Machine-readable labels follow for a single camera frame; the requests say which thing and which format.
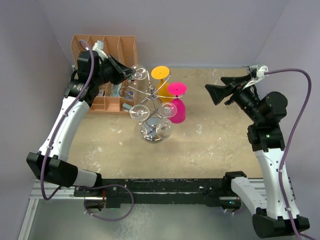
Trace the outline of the orange plastic wine glass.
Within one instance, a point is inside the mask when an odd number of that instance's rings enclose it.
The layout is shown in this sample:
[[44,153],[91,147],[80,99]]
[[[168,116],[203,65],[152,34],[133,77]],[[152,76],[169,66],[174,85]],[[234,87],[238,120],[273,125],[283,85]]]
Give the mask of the orange plastic wine glass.
[[170,69],[164,65],[157,66],[151,71],[151,76],[155,80],[160,80],[156,87],[155,97],[162,103],[172,102],[174,96],[168,91],[168,81],[171,77]]

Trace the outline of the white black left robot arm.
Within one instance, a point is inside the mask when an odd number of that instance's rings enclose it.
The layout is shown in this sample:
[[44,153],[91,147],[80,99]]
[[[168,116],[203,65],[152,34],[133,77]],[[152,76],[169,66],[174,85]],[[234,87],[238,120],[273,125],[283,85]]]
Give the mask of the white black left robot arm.
[[82,119],[99,93],[99,87],[106,83],[118,85],[135,71],[111,55],[99,56],[95,50],[82,51],[77,64],[49,136],[36,153],[27,155],[26,162],[42,182],[62,187],[85,186],[91,196],[98,196],[103,191],[101,174],[68,163],[70,147]]

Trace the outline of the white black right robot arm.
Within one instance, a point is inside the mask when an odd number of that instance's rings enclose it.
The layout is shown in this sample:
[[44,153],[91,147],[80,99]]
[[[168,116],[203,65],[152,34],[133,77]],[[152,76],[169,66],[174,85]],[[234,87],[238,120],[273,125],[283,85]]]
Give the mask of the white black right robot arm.
[[299,236],[310,228],[310,222],[298,210],[283,160],[289,145],[285,144],[279,123],[287,115],[288,100],[277,91],[260,99],[256,87],[248,86],[249,78],[222,77],[223,86],[206,84],[205,89],[215,105],[229,97],[225,105],[236,103],[252,120],[247,137],[262,172],[266,197],[240,172],[227,172],[222,190],[228,196],[240,197],[252,214],[259,238]]

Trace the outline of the pink plastic wine glass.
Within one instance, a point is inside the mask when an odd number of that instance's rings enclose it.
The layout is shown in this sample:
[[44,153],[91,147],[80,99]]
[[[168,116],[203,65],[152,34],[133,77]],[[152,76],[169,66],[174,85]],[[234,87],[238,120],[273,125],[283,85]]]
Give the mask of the pink plastic wine glass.
[[184,102],[178,97],[187,92],[187,86],[182,82],[173,82],[168,86],[167,90],[171,95],[175,96],[171,103],[177,108],[177,113],[169,119],[174,124],[180,124],[185,121],[187,110]]

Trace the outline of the orange perforated desk organizer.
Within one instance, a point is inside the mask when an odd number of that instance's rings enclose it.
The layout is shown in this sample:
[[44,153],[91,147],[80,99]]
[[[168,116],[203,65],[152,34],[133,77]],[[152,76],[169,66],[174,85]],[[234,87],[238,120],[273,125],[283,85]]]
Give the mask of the orange perforated desk organizer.
[[[85,40],[91,47],[97,42],[100,43],[105,54],[111,55],[126,67],[132,67],[139,64],[137,39],[135,36],[75,34],[70,43],[74,61],[77,60],[80,52],[83,51],[83,48],[79,43],[80,40]],[[119,85],[108,82],[100,86],[99,93],[93,100],[93,104],[88,113],[128,116],[129,113],[123,110],[123,104],[127,103],[133,106],[137,103],[137,97],[134,95],[130,98],[121,97],[119,95],[120,88],[128,85],[133,84],[130,81],[125,80]]]

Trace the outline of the blue stapler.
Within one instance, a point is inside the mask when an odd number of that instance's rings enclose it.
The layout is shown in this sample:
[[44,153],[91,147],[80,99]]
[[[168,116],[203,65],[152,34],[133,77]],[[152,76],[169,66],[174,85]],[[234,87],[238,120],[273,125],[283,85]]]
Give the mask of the blue stapler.
[[123,103],[122,104],[122,110],[125,111],[125,112],[129,112],[130,109],[132,108],[132,106],[128,103]]

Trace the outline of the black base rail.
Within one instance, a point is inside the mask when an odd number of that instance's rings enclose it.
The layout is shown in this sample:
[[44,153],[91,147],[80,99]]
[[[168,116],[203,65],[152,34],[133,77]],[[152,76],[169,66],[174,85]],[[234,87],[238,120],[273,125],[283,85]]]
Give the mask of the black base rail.
[[85,189],[77,186],[76,197],[85,200],[103,199],[106,208],[122,204],[205,205],[224,209],[239,209],[240,198],[221,178],[121,179],[105,178],[104,189]]

